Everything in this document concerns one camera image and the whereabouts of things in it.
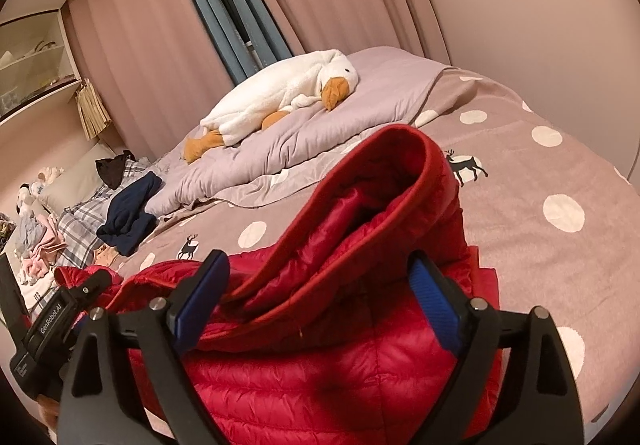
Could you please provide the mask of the person's left hand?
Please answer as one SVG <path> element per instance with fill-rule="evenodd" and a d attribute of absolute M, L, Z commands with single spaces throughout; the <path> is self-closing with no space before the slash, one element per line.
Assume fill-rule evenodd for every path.
<path fill-rule="evenodd" d="M 58 433 L 58 417 L 60 417 L 60 403 L 50 397 L 39 395 L 36 399 L 40 416 L 53 433 Z"/>

